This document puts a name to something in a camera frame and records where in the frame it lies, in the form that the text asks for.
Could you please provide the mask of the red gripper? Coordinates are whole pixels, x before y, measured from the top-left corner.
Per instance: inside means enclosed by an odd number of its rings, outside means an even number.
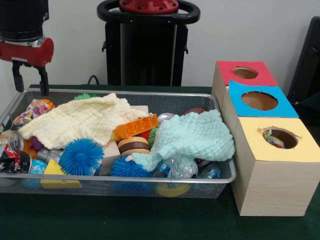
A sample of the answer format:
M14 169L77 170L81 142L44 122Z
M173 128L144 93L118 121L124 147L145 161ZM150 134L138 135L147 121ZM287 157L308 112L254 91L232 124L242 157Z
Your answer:
M42 96L49 95L48 74L45 68L50 63L54 54L54 42L49 37L41 37L33 42L0 42L0 59L12 62L12 74L15 89L23 92L24 82L20 74L21 63L37 67L40 75L40 91Z

